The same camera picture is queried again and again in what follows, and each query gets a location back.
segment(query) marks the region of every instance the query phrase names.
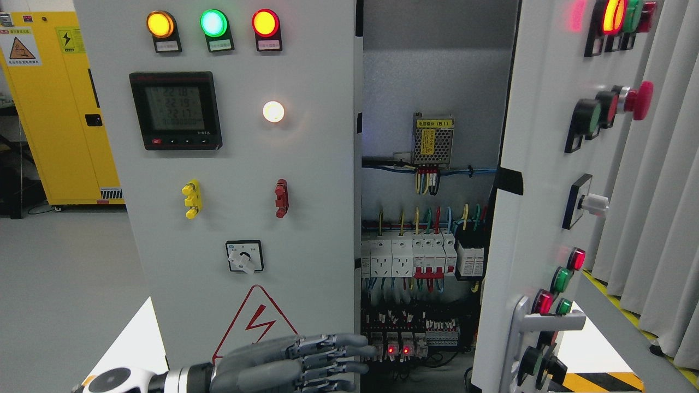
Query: red wire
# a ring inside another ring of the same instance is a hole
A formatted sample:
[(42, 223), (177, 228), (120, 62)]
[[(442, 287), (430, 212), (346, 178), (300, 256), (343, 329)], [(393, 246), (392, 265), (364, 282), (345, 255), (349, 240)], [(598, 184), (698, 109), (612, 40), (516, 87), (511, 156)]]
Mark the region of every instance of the red wire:
[(435, 235), (439, 234), (439, 213), (441, 210), (442, 208), (437, 206), (437, 220), (435, 220)]

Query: yellow safety cabinet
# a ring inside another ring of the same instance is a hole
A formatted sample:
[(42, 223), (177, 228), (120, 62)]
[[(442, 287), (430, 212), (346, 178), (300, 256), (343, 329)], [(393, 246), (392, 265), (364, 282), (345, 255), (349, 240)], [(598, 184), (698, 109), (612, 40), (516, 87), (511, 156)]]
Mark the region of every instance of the yellow safety cabinet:
[(0, 19), (2, 68), (48, 202), (123, 204), (78, 17), (37, 12)]

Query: white curtain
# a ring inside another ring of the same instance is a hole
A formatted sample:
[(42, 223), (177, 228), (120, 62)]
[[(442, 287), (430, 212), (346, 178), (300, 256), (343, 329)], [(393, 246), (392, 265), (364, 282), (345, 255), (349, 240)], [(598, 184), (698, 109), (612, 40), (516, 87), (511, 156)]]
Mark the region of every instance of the white curtain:
[(592, 274), (641, 315), (678, 366), (699, 369), (699, 1), (665, 1)]

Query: red triangle warning symbol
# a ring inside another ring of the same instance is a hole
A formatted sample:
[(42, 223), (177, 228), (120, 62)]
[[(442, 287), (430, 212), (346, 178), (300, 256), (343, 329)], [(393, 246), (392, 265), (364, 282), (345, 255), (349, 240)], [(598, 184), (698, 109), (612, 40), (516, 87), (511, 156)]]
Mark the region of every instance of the red triangle warning symbol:
[(26, 46), (20, 41), (19, 38), (15, 37), (12, 42), (12, 52), (10, 52), (11, 59), (35, 59), (36, 57), (27, 49)]
[(243, 345), (258, 343), (263, 337), (277, 338), (298, 334), (267, 291), (253, 285), (240, 305), (233, 322), (216, 348), (212, 363)]

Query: ventilation grille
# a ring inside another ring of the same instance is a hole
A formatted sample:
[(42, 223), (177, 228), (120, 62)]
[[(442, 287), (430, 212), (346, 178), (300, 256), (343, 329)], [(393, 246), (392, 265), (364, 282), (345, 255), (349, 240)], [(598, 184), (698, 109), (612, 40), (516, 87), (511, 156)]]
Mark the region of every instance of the ventilation grille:
[(422, 129), (416, 129), (413, 133), (415, 141), (413, 150), (413, 164), (427, 165), (435, 164), (448, 169), (452, 161), (452, 141), (454, 140), (453, 129), (436, 129), (434, 140), (434, 153), (431, 155), (422, 154)]
[(102, 199), (121, 199), (124, 197), (121, 188), (104, 187), (99, 190), (102, 192)]

